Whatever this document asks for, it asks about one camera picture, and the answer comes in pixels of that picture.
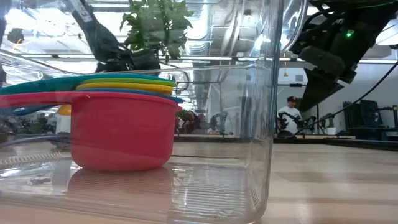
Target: measuring cup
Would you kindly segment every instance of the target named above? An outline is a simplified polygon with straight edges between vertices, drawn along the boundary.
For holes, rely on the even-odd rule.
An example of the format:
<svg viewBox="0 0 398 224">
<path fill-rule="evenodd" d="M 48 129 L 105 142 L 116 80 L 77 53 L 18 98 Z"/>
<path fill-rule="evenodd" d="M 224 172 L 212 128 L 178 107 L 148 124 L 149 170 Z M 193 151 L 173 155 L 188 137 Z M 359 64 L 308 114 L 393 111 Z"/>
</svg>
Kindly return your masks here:
<svg viewBox="0 0 398 224">
<path fill-rule="evenodd" d="M 167 86 L 175 86 L 175 83 L 159 77 L 149 75 L 140 75 L 132 73 L 101 73 L 96 75 L 78 75 L 73 77 L 53 78 L 49 80 L 38 80 L 34 82 L 25 82 L 18 85 L 12 85 L 5 88 L 0 88 L 0 95 L 21 94 L 21 93 L 40 93 L 52 91 L 72 91 L 81 82 L 86 80 L 94 80 L 104 78 L 111 78 L 112 80 L 135 79 L 140 80 L 141 83 L 162 83 Z M 56 105 L 32 105 L 25 108 L 8 108 L 7 110 L 0 110 L 0 114 L 4 116 L 24 116 L 39 110 L 46 110 Z"/>
<path fill-rule="evenodd" d="M 166 163 L 176 102 L 156 96 L 63 91 L 0 96 L 0 108 L 71 104 L 71 154 L 90 170 L 148 170 Z"/>
<path fill-rule="evenodd" d="M 155 84 L 141 84 L 141 83 L 86 83 L 76 86 L 77 90 L 89 89 L 89 88 L 122 88 L 122 89 L 133 89 L 133 90 L 143 90 L 151 91 L 154 93 L 164 94 L 170 96 L 173 91 L 173 87 L 165 85 L 155 85 Z"/>
</svg>

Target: clear plastic container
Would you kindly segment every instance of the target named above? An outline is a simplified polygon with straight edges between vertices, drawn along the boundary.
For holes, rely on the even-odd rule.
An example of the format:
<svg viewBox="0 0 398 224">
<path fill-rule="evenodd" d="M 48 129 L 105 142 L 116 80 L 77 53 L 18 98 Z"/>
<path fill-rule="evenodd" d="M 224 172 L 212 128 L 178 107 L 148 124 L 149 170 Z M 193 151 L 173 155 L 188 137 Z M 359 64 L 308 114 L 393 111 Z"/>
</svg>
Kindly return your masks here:
<svg viewBox="0 0 398 224">
<path fill-rule="evenodd" d="M 35 2 L 35 9 L 12 5 L 6 16 L 6 34 L 20 28 L 24 43 L 3 42 L 0 62 L 7 72 L 4 86 L 92 73 L 96 60 L 62 1 Z M 127 29 L 120 31 L 119 25 L 129 1 L 88 4 L 99 22 L 124 42 Z M 57 114 L 59 106 L 22 117 L 2 115 L 14 125 L 4 130 L 13 133 L 4 134 L 8 142 L 0 144 L 0 206 L 59 208 L 72 214 L 103 215 L 109 223 L 114 218 L 252 223 L 262 217 L 269 188 L 279 55 L 300 32 L 307 1 L 187 0 L 186 5 L 193 12 L 188 17 L 193 28 L 187 30 L 180 59 L 162 64 L 161 70 L 133 71 L 175 80 L 178 85 L 173 96 L 183 98 L 185 103 L 180 106 L 195 114 L 193 128 L 184 126 L 182 117 L 176 119 L 172 156 L 167 163 L 134 172 L 82 169 L 71 158 L 68 133 L 51 134 L 50 124 L 33 129 L 41 116 L 48 121 L 49 114 Z M 16 18 L 29 22 L 16 22 Z M 115 124 L 107 122 L 102 127 L 99 119 L 96 127 L 101 128 L 93 131 L 112 132 L 124 125 L 130 131 L 128 123 L 116 122 L 116 116 L 108 117 Z M 72 122 L 74 119 L 77 115 L 74 117 L 72 106 Z M 163 117 L 154 116 L 147 124 L 157 119 Z M 144 124 L 131 132 L 146 131 Z M 134 139 L 135 134 L 130 137 L 131 147 L 140 140 Z M 149 139 L 148 144 L 160 141 L 159 136 Z M 0 214 L 0 221 L 30 222 Z M 70 218 L 80 222 L 77 216 Z M 35 221 L 45 223 L 47 219 L 36 217 Z"/>
</svg>

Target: wooden table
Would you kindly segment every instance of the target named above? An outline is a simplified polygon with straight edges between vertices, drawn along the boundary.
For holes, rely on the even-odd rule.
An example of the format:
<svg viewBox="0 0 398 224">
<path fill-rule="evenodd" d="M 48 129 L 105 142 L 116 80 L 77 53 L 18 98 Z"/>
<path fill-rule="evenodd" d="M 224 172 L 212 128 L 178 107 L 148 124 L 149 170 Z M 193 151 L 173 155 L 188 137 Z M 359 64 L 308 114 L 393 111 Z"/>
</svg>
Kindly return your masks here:
<svg viewBox="0 0 398 224">
<path fill-rule="evenodd" d="M 398 223 L 398 153 L 276 144 L 267 210 L 259 223 Z M 0 202 L 0 223 L 145 223 Z"/>
<path fill-rule="evenodd" d="M 327 135 L 327 134 L 307 134 L 307 135 L 296 135 L 297 139 L 325 139 L 325 138 L 343 138 L 343 139 L 355 139 L 355 136 L 337 136 L 337 135 Z"/>
</svg>

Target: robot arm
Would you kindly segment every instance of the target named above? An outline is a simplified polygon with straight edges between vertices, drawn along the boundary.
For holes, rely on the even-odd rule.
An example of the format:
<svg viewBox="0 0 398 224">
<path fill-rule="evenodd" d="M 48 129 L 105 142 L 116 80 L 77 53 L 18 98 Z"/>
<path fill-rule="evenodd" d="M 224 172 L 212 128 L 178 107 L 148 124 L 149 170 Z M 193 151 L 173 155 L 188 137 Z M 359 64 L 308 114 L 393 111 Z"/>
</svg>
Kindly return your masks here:
<svg viewBox="0 0 398 224">
<path fill-rule="evenodd" d="M 278 128 L 280 130 L 286 129 L 287 125 L 289 122 L 287 122 L 286 118 L 284 118 L 285 112 L 278 113 L 278 116 L 276 117 L 278 121 Z"/>
<path fill-rule="evenodd" d="M 117 38 L 98 22 L 91 6 L 85 0 L 62 1 L 67 10 L 72 12 L 86 36 L 94 58 L 99 61 L 95 72 L 160 69 L 154 50 L 133 54 L 127 45 L 120 44 Z"/>
<path fill-rule="evenodd" d="M 279 119 L 280 119 L 283 123 L 285 123 L 284 126 L 288 125 L 288 123 L 286 123 L 286 119 L 283 118 L 284 115 L 286 115 L 286 116 L 288 116 L 290 119 L 292 119 L 292 121 L 295 122 L 295 123 L 297 124 L 297 126 L 302 126 L 302 118 L 301 118 L 301 116 L 295 117 L 295 116 L 293 116 L 293 115 L 291 115 L 291 114 L 288 114 L 288 113 L 286 113 L 285 111 L 283 111 L 283 112 L 278 113 L 278 117 L 279 117 Z"/>
<path fill-rule="evenodd" d="M 228 112 L 223 111 L 211 117 L 210 128 L 215 131 L 218 130 L 221 134 L 225 134 L 225 121 L 228 117 Z"/>
<path fill-rule="evenodd" d="M 391 0 L 318 0 L 310 1 L 320 11 L 310 16 L 290 49 L 315 66 L 305 69 L 307 87 L 300 104 L 307 111 L 343 86 L 351 83 L 359 60 L 376 43 L 377 36 L 395 18 L 398 1 Z M 323 15 L 320 24 L 314 18 Z"/>
</svg>

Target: potted plant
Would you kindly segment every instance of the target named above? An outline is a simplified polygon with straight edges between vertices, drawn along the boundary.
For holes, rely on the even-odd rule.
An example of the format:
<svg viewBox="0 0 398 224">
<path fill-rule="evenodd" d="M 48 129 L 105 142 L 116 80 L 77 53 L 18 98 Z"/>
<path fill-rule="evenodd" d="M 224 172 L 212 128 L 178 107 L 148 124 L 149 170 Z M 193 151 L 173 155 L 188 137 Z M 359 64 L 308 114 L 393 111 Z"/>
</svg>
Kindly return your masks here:
<svg viewBox="0 0 398 224">
<path fill-rule="evenodd" d="M 180 48 L 185 48 L 186 29 L 192 27 L 186 17 L 192 16 L 185 1 L 175 0 L 129 0 L 130 13 L 123 14 L 124 24 L 131 26 L 125 44 L 137 55 L 138 63 L 147 63 L 148 58 L 160 68 L 159 51 L 170 59 L 180 58 Z"/>
<path fill-rule="evenodd" d="M 337 133 L 335 128 L 334 117 L 329 118 L 329 126 L 327 130 L 329 135 L 335 135 Z"/>
<path fill-rule="evenodd" d="M 182 121 L 192 121 L 192 115 L 187 110 L 181 110 L 176 113 L 176 116 Z"/>
</svg>

